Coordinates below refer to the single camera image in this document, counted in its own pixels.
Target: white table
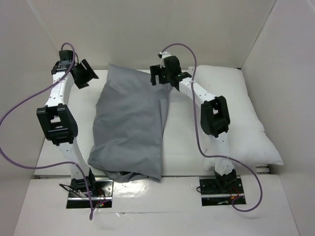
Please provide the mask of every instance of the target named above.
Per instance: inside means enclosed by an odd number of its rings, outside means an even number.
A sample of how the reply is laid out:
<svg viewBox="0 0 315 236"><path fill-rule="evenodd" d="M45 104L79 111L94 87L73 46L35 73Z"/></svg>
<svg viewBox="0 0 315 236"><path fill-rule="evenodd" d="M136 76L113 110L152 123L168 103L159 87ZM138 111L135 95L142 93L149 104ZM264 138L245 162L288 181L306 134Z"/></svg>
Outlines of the white table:
<svg viewBox="0 0 315 236"><path fill-rule="evenodd" d="M114 183L112 208L66 209L67 192L58 184L69 178L31 180L14 236L298 236L277 175L259 175L263 201L253 212L232 206L201 206L197 177L165 177ZM247 205L256 204L253 176L242 176Z"/></svg>
<svg viewBox="0 0 315 236"><path fill-rule="evenodd" d="M84 89L72 87L69 109L78 123L78 145L87 162L93 146L92 125L96 114L95 105L105 85L107 70L96 70L99 80L89 82ZM59 150L45 140L37 166L64 161ZM163 176L208 176L202 170L203 157L200 155L195 139L192 101L186 95L173 89L170 94L170 107L163 137ZM96 176L104 173L92 168ZM38 176L70 176L68 166L36 170Z"/></svg>

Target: gray cloth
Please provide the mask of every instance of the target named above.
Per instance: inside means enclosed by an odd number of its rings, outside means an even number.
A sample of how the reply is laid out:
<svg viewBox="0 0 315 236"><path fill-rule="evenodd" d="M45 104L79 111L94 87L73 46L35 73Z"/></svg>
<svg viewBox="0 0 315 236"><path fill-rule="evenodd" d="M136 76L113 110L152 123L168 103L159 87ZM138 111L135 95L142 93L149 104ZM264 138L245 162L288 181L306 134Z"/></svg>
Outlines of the gray cloth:
<svg viewBox="0 0 315 236"><path fill-rule="evenodd" d="M109 65L88 164L118 182L147 177L160 182L170 91L170 85L152 86L147 73Z"/></svg>

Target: white pillow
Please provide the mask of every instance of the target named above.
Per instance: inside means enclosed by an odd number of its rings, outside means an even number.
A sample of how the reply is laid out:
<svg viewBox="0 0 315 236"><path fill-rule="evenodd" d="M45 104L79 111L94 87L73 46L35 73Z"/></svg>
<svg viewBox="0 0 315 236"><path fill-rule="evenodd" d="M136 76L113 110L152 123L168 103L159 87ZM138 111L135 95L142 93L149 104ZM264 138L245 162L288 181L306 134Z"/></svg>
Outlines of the white pillow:
<svg viewBox="0 0 315 236"><path fill-rule="evenodd" d="M231 119L228 131L231 157L247 165L284 164L255 113L241 70L200 65L197 67L195 80L210 93L223 95L227 100ZM213 152L215 148L211 148L212 144L202 130L199 134L203 140L202 149L206 150L206 154L219 154ZM204 171L209 171L213 166L214 159L204 158Z"/></svg>

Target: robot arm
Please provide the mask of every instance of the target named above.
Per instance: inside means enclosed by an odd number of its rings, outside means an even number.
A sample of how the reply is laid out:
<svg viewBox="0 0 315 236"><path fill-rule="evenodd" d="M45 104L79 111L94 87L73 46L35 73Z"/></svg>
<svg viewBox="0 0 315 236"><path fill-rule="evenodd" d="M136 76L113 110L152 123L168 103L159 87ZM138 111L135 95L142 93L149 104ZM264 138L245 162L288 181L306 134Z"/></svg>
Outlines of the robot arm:
<svg viewBox="0 0 315 236"><path fill-rule="evenodd" d="M65 74L71 65L73 52L59 51L60 61L52 69L53 83L56 83ZM91 190L94 188L95 178L89 166L84 161L77 143L78 125L72 116L68 102L70 91L74 84L78 88L88 86L87 82L98 76L84 59L76 64L67 76L55 85L44 107L37 109L37 117L47 140L52 141L63 156L82 168ZM71 186L74 190L86 190L83 177L74 165L70 165Z"/></svg>
<svg viewBox="0 0 315 236"><path fill-rule="evenodd" d="M150 66L151 83L156 85L158 78L160 84L170 83L178 91L183 92L192 99L191 83L193 83L195 102L201 110L201 128L208 135L212 143L216 143L217 152L220 155L229 156L227 141L230 117L226 99L223 96L215 96L205 90L197 82L193 82L191 75L182 73L179 60L168 52L159 54L160 65ZM236 180L236 172L232 162L228 159L216 158L215 176L221 187L225 187Z"/></svg>

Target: white wall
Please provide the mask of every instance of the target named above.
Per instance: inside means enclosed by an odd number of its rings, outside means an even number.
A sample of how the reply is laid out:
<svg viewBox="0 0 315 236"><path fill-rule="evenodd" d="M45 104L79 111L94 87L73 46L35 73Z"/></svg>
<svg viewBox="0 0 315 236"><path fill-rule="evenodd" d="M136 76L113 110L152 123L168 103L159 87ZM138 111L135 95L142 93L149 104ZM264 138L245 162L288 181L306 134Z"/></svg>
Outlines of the white wall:
<svg viewBox="0 0 315 236"><path fill-rule="evenodd" d="M244 67L301 236L315 232L315 0L278 0Z"/></svg>
<svg viewBox="0 0 315 236"><path fill-rule="evenodd" d="M199 64L241 67L276 0L32 0L56 46L71 41L94 69L157 64L174 42ZM183 67L188 51L172 49Z"/></svg>
<svg viewBox="0 0 315 236"><path fill-rule="evenodd" d="M57 51L25 0L0 2L0 116L51 83ZM35 166L43 142L36 118L47 94L29 101L0 128L0 145L15 161ZM0 234L13 235L33 171L12 166L0 156Z"/></svg>

